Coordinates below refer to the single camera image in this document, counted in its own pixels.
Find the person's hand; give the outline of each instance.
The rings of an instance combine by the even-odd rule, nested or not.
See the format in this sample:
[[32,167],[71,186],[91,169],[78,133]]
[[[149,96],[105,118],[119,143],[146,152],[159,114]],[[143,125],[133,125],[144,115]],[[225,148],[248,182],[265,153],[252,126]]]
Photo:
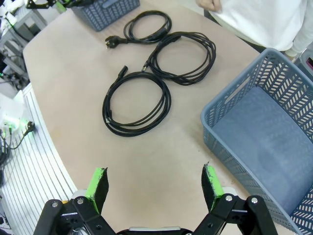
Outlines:
[[197,5],[208,11],[221,11],[220,0],[196,0]]

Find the basket handle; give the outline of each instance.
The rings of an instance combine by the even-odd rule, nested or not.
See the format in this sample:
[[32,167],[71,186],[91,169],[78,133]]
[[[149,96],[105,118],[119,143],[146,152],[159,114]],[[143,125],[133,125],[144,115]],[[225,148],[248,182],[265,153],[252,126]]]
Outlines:
[[110,7],[112,4],[116,3],[119,0],[107,0],[104,4],[102,4],[103,8],[108,8]]
[[227,104],[231,99],[250,81],[251,77],[249,76],[233,93],[225,100],[224,104]]

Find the white sleeve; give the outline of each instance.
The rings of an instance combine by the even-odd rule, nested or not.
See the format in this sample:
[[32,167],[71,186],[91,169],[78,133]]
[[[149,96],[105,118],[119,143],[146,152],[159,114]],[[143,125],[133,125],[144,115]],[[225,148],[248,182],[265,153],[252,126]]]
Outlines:
[[286,50],[288,56],[296,56],[313,42],[313,0],[308,0],[303,24],[293,40],[293,46]]

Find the black pants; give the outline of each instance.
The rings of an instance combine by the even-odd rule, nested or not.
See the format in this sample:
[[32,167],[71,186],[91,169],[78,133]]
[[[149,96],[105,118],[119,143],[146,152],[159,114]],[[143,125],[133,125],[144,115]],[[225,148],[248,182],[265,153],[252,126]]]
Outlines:
[[[210,12],[204,10],[204,16],[207,17],[208,19],[210,19],[211,21],[217,23],[218,25],[220,25],[215,19],[214,17],[210,14]],[[258,51],[259,53],[261,53],[262,51],[264,51],[266,49],[266,47],[263,46],[259,46],[256,44],[253,44],[251,42],[248,42],[244,39],[241,38],[241,40],[243,40],[245,43],[249,44],[251,47],[253,47],[256,51]]]

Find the beige tabletop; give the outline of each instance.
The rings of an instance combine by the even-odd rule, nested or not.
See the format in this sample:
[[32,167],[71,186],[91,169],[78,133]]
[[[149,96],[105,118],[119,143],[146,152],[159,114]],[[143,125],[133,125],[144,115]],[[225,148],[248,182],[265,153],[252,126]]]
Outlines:
[[[258,53],[217,24],[172,1],[141,6],[105,30],[94,32],[71,10],[59,16],[25,48],[24,57],[45,123],[58,153],[79,189],[86,188],[96,167],[108,167],[110,190],[102,215],[119,231],[130,226],[181,226],[194,230],[207,214],[201,188],[203,164],[210,162],[222,186],[247,192],[203,143],[200,113]],[[216,43],[217,57],[206,78],[184,87],[166,81],[172,95],[168,116],[151,131],[133,138],[111,133],[103,123],[104,96],[124,65],[141,70],[155,45],[119,45],[106,49],[105,38],[123,36],[126,22],[140,12],[159,9],[173,21],[172,32],[202,32]],[[135,34],[154,32],[161,17],[138,22]],[[184,73],[196,68],[203,49],[178,40],[159,55],[164,70]],[[161,91],[137,79],[112,97],[113,117],[131,122],[156,105]],[[227,226],[224,234],[240,234]],[[293,234],[278,226],[280,234]]]

